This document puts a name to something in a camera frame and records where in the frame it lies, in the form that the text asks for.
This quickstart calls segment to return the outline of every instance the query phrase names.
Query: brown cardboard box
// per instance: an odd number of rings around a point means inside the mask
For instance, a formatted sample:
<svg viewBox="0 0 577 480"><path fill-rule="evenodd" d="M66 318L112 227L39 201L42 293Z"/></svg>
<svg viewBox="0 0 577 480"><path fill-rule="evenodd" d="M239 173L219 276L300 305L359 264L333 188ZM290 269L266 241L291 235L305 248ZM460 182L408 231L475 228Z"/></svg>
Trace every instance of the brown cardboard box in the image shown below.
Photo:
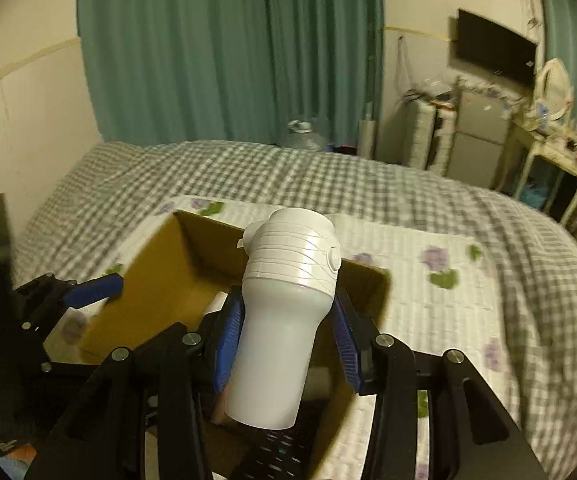
<svg viewBox="0 0 577 480"><path fill-rule="evenodd" d="M135 349L172 323L198 327L204 309L219 290L241 285L248 256L236 247L237 227L178 211L140 251L124 274L120 297L108 301L81 342L83 358L100 363L113 349ZM343 260L337 282L358 312L379 321L389 289L383 269ZM331 369L334 390L313 449L310 471L325 456L341 425L352 391L345 383L328 317L319 326L311 365ZM241 436L206 425L206 446L214 471L228 477L248 445Z"/></svg>

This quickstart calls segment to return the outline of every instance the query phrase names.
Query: checkered bedding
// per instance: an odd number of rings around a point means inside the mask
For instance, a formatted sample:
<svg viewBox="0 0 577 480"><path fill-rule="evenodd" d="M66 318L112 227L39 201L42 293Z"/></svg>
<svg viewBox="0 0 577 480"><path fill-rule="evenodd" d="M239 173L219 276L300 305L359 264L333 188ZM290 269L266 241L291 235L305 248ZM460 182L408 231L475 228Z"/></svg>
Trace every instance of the checkered bedding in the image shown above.
<svg viewBox="0 0 577 480"><path fill-rule="evenodd" d="M510 411L554 479L577 464L577 245L552 220L494 192L347 155L227 141L89 152L36 212L15 282L44 272L85 280L166 197L189 194L479 240L500 280L518 387Z"/></svg>

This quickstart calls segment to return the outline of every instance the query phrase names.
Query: metal screw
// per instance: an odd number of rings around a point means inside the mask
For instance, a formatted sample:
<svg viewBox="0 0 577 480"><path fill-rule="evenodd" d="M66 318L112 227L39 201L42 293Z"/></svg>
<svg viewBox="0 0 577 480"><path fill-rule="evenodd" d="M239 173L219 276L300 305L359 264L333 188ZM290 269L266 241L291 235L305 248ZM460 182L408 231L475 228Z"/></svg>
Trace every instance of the metal screw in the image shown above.
<svg viewBox="0 0 577 480"><path fill-rule="evenodd" d="M459 365L464 359L462 352L459 350L449 350L446 353L446 357L448 357L450 362L455 363L456 365Z"/></svg>
<svg viewBox="0 0 577 480"><path fill-rule="evenodd" d="M375 338L375 342L379 346L385 346L388 348L389 346L393 346L395 344L395 338L390 334L380 334Z"/></svg>
<svg viewBox="0 0 577 480"><path fill-rule="evenodd" d="M201 340L202 336L197 332L188 332L187 334L184 334L184 337L182 338L182 343L184 343L184 345L187 346L195 346L199 344Z"/></svg>
<svg viewBox="0 0 577 480"><path fill-rule="evenodd" d="M128 349L123 346L115 348L110 356L113 361L123 361L128 357Z"/></svg>

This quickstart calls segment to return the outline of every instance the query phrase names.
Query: television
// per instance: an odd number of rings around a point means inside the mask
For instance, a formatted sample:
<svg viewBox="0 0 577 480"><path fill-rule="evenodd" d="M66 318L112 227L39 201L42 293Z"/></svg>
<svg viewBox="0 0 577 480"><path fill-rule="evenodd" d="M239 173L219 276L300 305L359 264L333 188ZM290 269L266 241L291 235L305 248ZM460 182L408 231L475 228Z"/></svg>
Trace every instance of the television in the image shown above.
<svg viewBox="0 0 577 480"><path fill-rule="evenodd" d="M532 87L537 45L516 32L459 9L457 57Z"/></svg>

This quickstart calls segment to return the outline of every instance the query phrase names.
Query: white bottle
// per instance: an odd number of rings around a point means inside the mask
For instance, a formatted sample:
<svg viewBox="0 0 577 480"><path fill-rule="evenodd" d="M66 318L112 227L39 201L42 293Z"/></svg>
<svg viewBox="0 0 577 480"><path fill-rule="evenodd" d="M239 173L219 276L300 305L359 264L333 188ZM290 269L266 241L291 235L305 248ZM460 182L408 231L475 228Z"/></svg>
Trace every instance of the white bottle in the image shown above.
<svg viewBox="0 0 577 480"><path fill-rule="evenodd" d="M328 218L307 209L275 211L248 226L242 296L246 308L226 413L267 430L295 423L315 332L331 309L341 266Z"/></svg>

